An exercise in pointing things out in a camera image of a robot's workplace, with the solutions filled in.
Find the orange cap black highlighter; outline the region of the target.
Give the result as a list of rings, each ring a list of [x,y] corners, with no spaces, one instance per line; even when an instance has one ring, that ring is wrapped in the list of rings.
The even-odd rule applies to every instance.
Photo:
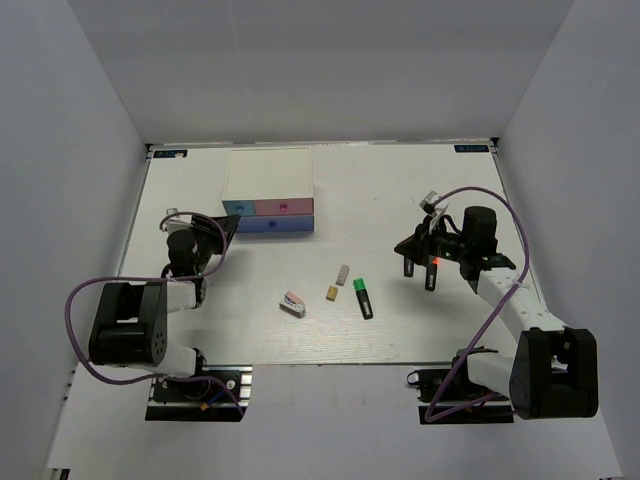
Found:
[[[430,257],[426,265],[425,289],[427,291],[436,290],[438,262],[437,257]]]

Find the pink cap black highlighter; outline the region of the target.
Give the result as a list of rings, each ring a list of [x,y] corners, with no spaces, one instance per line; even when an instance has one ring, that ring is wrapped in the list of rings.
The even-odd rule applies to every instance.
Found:
[[[403,258],[403,275],[408,278],[414,275],[414,263],[407,257]]]

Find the light blue small drawer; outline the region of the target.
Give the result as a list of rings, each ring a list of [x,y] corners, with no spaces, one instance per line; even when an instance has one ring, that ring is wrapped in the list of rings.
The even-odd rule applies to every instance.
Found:
[[[253,200],[223,200],[222,204],[228,215],[249,217],[256,215]]]

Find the green cap black highlighter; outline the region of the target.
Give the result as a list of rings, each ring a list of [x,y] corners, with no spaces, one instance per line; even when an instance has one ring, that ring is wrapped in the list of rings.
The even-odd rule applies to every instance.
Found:
[[[362,278],[356,278],[353,280],[353,287],[356,294],[356,298],[365,320],[373,318],[372,304],[366,289],[365,282]]]

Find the grey white eraser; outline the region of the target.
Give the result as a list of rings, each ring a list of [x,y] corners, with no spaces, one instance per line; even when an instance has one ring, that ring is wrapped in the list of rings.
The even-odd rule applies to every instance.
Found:
[[[340,267],[338,276],[336,278],[336,284],[339,286],[343,286],[347,280],[348,274],[349,274],[349,266],[342,265]]]

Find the yellow eraser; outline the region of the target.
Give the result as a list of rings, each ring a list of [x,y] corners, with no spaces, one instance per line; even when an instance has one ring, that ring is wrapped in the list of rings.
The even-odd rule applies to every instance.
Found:
[[[326,299],[328,301],[335,301],[337,298],[337,294],[338,294],[338,289],[335,286],[330,286],[326,294]]]

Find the pink drawer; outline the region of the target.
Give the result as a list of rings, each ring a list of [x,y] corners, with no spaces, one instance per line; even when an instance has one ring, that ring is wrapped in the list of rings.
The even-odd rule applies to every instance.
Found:
[[[260,199],[254,201],[256,216],[313,216],[313,198]]]

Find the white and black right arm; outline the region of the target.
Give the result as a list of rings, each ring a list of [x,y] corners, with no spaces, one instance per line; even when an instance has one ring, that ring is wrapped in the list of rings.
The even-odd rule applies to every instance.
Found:
[[[435,286],[435,260],[458,264],[461,277],[500,319],[517,343],[513,357],[470,345],[458,351],[451,368],[429,401],[425,419],[445,417],[436,405],[449,388],[462,397],[461,409],[505,398],[524,420],[591,418],[599,408],[597,342],[587,329],[569,327],[551,313],[523,284],[515,264],[497,250],[494,210],[472,206],[464,211],[461,230],[447,225],[445,214],[432,212],[395,253],[404,274],[426,269],[426,287]]]

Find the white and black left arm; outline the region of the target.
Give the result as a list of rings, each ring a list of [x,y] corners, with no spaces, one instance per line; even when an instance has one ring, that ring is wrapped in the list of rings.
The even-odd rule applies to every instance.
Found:
[[[202,354],[170,338],[168,317],[204,304],[206,277],[219,268],[209,263],[214,257],[224,260],[239,223],[238,215],[167,212],[160,230],[166,234],[168,264],[152,280],[104,284],[88,342],[89,361],[175,377],[188,398],[205,396],[212,377],[201,368]]]

